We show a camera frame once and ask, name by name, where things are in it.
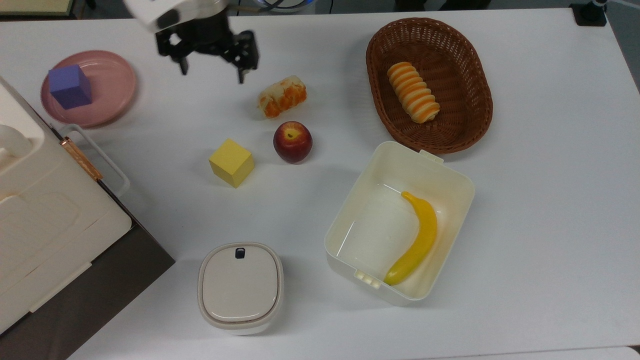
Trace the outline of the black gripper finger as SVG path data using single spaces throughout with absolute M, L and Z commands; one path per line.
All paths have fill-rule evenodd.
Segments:
M 259 66 L 260 55 L 254 32 L 243 30 L 231 35 L 230 43 L 222 51 L 222 58 L 235 66 L 238 83 L 244 84 L 246 75 Z
M 175 34 L 173 30 L 160 30 L 155 33 L 157 43 L 157 51 L 163 57 L 169 57 L 173 63 L 179 65 L 183 76 L 189 71 L 189 63 L 187 57 L 190 54 L 190 43 L 179 41 L 176 44 L 171 42 L 172 36 Z

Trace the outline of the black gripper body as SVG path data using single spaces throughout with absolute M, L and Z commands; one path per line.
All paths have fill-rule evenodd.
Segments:
M 178 36 L 179 42 L 190 43 L 190 53 L 196 51 L 204 54 L 222 54 L 233 35 L 227 12 L 179 23 L 172 27 L 172 31 Z

